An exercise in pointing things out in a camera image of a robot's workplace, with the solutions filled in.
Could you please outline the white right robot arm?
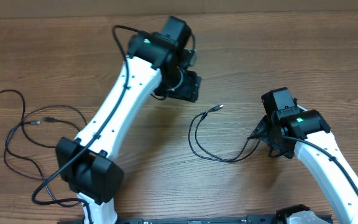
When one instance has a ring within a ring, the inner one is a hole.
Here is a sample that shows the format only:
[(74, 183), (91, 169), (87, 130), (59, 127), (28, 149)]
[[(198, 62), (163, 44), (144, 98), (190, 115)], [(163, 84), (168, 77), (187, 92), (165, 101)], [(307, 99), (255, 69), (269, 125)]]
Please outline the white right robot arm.
[(261, 97), (265, 116), (251, 135), (270, 147), (269, 157), (296, 157), (310, 171), (339, 223), (358, 223), (358, 176), (320, 112), (306, 110), (288, 88)]

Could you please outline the black cable grey metal plug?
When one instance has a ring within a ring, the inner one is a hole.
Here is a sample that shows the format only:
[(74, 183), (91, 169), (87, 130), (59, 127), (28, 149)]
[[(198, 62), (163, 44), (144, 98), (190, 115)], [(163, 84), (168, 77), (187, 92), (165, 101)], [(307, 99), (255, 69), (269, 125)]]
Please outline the black cable grey metal plug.
[[(24, 157), (24, 156), (19, 156), (17, 154), (14, 154), (12, 151), (10, 151), (9, 149), (9, 143), (10, 143), (10, 140), (9, 138), (10, 137), (13, 137), (14, 133), (17, 131), (17, 129), (19, 128), (22, 128), (22, 132), (24, 134), (25, 131), (23, 131), (23, 127), (25, 125), (39, 125), (40, 124), (40, 121), (24, 121), (25, 119), (25, 98), (23, 96), (23, 94), (21, 92), (19, 92), (18, 90), (13, 90), (13, 89), (5, 89), (5, 90), (1, 90), (0, 91), (0, 94), (2, 93), (5, 93), (5, 92), (13, 92), (13, 93), (16, 93), (19, 95), (21, 101), (22, 101), (22, 113), (21, 113), (21, 120), (19, 121), (19, 124), (14, 126), (8, 133), (7, 133), (7, 136), (4, 140), (4, 154), (3, 154), (3, 161), (4, 161), (4, 164), (6, 165), (6, 167), (13, 171), (14, 173), (22, 176), (22, 177), (25, 177), (26, 179), (32, 179), (32, 180), (39, 180), (39, 181), (44, 181), (45, 180), (45, 176), (40, 168), (40, 166), (38, 165), (38, 163), (36, 163), (34, 160), (28, 158), (28, 157)], [(25, 137), (27, 138), (27, 140), (30, 139), (30, 137), (28, 137), (28, 135), (24, 134)], [(40, 177), (32, 177), (32, 176), (29, 176), (29, 175), (26, 175), (26, 174), (23, 174), (21, 172), (19, 172), (18, 170), (15, 170), (13, 167), (11, 167), (8, 163), (7, 163), (7, 160), (6, 160), (6, 154), (9, 154), (10, 156), (13, 156), (17, 159), (22, 159), (22, 160), (25, 160), (25, 161), (28, 161), (28, 162), (31, 162), (35, 168), (38, 170), (39, 174), (40, 174)], [(49, 196), (51, 197), (52, 200), (57, 200), (55, 197), (54, 197), (54, 194), (52, 193), (52, 191), (49, 189), (48, 186), (46, 186), (46, 191), (47, 193), (49, 194)], [(66, 202), (60, 202), (60, 203), (57, 203), (57, 205), (63, 207), (63, 208), (71, 208), (71, 207), (75, 207), (77, 205), (79, 205), (80, 202), (74, 202), (72, 204), (66, 204)]]

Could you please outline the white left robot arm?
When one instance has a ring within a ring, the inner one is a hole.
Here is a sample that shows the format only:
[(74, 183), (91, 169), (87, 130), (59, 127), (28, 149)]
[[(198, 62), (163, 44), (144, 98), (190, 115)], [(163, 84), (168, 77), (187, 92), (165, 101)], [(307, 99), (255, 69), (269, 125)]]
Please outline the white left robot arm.
[(114, 161), (147, 98), (198, 99), (201, 77), (188, 70), (196, 50), (186, 48), (193, 39), (188, 24), (174, 16), (161, 32), (136, 30), (117, 81), (98, 112), (73, 140), (59, 140), (55, 152), (60, 176), (85, 213), (79, 223), (117, 222), (114, 196), (124, 172)]

